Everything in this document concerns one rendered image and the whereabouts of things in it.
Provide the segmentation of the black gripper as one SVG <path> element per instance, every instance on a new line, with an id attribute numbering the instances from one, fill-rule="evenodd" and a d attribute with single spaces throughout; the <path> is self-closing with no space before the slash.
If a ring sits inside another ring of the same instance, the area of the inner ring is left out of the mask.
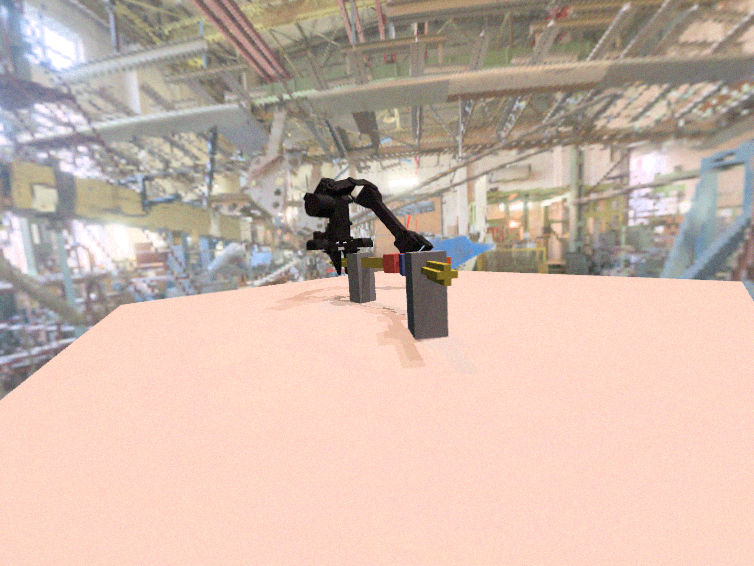
<path id="1" fill-rule="evenodd" d="M 373 247 L 371 238 L 353 239 L 350 234 L 350 225 L 352 225 L 350 218 L 330 218 L 329 223 L 327 223 L 327 227 L 330 227 L 329 241 L 327 239 L 312 239 L 306 242 L 306 250 L 325 249 L 323 253 L 329 255 L 338 275 L 341 275 L 341 250 L 338 250 L 338 247 L 344 247 L 344 250 L 342 250 L 344 258 L 346 258 L 346 254 L 360 251 L 357 248 Z M 335 243 L 337 241 L 339 243 Z M 346 243 L 343 243 L 343 241 Z"/>

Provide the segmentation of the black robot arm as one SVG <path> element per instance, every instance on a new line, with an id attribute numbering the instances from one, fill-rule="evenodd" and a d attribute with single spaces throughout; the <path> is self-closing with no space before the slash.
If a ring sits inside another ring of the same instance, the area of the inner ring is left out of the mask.
<path id="1" fill-rule="evenodd" d="M 357 198 L 351 193 L 356 186 L 364 186 Z M 352 199 L 350 199 L 350 196 Z M 431 251 L 434 246 L 425 237 L 415 231 L 407 230 L 396 216 L 383 203 L 378 188 L 365 179 L 348 177 L 334 181 L 322 178 L 315 192 L 306 193 L 305 210 L 308 216 L 325 218 L 349 218 L 349 203 L 353 201 L 363 207 L 370 208 L 394 235 L 394 245 L 400 253 Z"/>

